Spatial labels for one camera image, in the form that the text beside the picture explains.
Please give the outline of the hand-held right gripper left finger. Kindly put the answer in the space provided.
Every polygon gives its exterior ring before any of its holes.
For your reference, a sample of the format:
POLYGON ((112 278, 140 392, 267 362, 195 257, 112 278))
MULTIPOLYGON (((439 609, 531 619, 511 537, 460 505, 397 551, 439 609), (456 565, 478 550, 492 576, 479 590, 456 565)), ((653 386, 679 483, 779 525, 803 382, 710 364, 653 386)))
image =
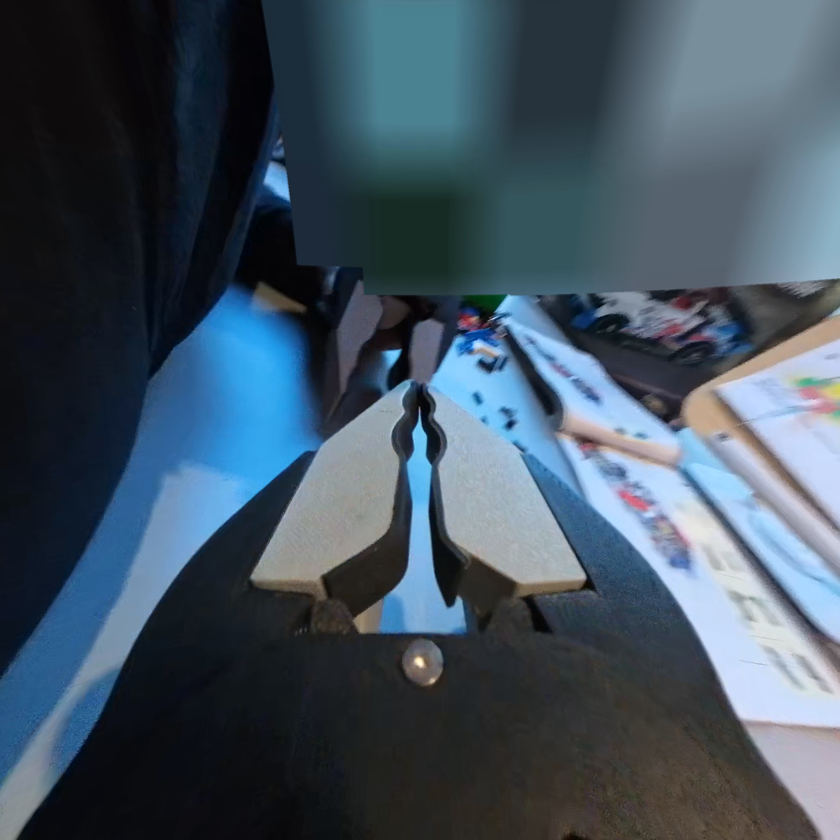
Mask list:
POLYGON ((311 458, 250 574, 258 590, 338 601, 379 633, 385 598, 410 559, 421 389, 406 381, 331 436, 311 458))

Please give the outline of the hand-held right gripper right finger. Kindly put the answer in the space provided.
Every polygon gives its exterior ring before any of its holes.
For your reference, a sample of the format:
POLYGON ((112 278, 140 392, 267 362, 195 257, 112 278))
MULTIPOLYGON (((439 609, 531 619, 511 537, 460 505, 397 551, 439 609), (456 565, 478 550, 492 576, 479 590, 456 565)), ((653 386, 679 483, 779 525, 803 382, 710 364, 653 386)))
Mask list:
POLYGON ((505 603, 585 592, 587 573, 526 455, 432 385, 422 388, 437 587, 479 633, 505 603))

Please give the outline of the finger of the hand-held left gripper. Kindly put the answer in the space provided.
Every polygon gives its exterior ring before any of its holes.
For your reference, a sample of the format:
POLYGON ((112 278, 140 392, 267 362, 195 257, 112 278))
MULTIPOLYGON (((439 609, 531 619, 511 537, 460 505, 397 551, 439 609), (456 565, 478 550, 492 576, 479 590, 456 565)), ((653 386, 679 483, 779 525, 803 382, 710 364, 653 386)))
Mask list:
POLYGON ((420 385, 428 385, 439 364, 439 354, 445 335, 445 324, 427 319, 413 328, 409 342, 409 378, 420 385))
POLYGON ((340 280, 335 304, 333 421, 349 422, 383 394, 383 356, 375 344, 383 307, 360 280, 340 280))

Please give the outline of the white desk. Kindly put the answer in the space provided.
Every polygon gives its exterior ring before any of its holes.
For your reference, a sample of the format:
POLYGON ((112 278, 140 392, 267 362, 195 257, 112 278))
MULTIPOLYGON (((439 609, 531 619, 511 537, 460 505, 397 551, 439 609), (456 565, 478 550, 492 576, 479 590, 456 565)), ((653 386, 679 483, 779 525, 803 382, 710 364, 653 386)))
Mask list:
MULTIPOLYGON (((2 838, 18 838, 102 712, 135 639, 194 552, 320 442, 302 321, 239 289, 173 351, 145 397, 128 466, 76 568, 2 677, 2 838)), ((382 628, 462 629, 434 585, 425 435, 409 462, 408 571, 382 628)), ((838 838, 838 730, 747 724, 823 838, 838 838)))

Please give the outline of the pile of toy building bricks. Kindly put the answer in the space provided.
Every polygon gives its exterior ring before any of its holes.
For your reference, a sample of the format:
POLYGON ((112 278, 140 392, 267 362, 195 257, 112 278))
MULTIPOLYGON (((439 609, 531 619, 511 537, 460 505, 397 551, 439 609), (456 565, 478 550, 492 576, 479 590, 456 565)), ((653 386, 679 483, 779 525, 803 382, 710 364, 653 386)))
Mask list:
POLYGON ((464 297, 458 305, 455 351, 460 358, 471 358, 486 373, 503 371, 509 355, 505 349, 508 321, 506 308, 490 310, 491 299, 464 297))

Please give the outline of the beige cardboard piece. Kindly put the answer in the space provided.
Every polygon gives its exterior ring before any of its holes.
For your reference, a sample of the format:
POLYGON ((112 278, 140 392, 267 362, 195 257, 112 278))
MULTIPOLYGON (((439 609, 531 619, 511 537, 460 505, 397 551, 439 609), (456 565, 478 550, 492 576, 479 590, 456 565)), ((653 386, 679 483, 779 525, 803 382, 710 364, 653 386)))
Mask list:
POLYGON ((264 313, 288 313, 294 316, 302 316, 308 312, 305 305, 292 300, 264 282, 256 284, 250 306, 252 309, 264 313))

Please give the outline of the scattered small black bricks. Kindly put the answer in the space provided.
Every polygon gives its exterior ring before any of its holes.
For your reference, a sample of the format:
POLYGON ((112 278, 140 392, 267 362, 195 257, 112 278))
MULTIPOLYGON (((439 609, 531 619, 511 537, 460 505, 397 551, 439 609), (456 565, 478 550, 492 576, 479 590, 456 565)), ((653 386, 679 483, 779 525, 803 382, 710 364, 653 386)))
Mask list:
POLYGON ((529 447, 518 437, 520 416, 516 408, 493 402, 488 395, 478 390, 469 394, 469 404, 483 425, 504 438, 520 453, 528 453, 529 447))

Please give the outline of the toy instruction booklet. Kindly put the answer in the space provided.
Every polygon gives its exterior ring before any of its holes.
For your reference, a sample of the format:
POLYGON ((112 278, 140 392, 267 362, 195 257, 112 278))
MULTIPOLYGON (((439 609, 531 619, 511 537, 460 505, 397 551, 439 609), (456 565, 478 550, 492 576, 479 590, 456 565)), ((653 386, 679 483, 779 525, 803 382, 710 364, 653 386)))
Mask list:
POLYGON ((500 316, 505 341, 556 435, 591 441, 669 467, 676 434, 634 400, 593 356, 513 318, 500 316))

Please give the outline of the white printed instruction sheet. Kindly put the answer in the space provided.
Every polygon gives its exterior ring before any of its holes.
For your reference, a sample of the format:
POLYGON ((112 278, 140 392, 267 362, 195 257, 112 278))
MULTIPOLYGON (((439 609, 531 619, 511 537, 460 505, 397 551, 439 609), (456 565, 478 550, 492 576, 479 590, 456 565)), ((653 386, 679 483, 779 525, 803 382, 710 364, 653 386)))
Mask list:
POLYGON ((558 445, 584 498, 675 597, 738 716, 838 730, 835 667, 683 474, 577 437, 558 445))

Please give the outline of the toy car picture box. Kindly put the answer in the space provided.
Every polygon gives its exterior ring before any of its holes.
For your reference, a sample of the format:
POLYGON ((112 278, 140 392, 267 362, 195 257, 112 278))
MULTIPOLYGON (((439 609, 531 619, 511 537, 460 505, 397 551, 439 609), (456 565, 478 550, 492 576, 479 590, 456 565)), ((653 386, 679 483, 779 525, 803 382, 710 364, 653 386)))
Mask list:
POLYGON ((538 297, 578 349, 676 423, 688 394, 831 316, 839 281, 538 297))

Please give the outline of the clear blue plastic bag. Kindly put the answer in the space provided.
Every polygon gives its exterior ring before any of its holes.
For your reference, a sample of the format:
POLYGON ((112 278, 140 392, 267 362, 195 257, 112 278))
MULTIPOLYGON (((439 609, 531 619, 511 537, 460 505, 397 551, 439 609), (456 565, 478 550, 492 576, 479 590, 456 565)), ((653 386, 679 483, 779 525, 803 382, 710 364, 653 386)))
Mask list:
POLYGON ((740 477, 688 429, 677 432, 679 465, 735 540, 801 619, 838 655, 839 579, 740 477))

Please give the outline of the person's dark clothing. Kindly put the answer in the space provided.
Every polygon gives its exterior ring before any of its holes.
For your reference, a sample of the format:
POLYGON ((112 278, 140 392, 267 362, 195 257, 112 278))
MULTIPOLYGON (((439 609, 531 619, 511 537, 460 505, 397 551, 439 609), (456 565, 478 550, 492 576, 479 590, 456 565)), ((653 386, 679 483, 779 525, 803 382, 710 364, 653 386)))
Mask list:
POLYGON ((277 107, 261 2, 1 3, 1 662, 234 278, 277 107))

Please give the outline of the brown cardboard box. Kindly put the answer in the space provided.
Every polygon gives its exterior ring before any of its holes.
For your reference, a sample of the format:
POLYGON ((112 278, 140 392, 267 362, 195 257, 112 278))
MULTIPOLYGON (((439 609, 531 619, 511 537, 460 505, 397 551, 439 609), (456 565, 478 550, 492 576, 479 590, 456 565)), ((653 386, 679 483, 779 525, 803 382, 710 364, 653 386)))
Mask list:
POLYGON ((688 428, 824 561, 838 567, 838 315, 684 401, 688 428))

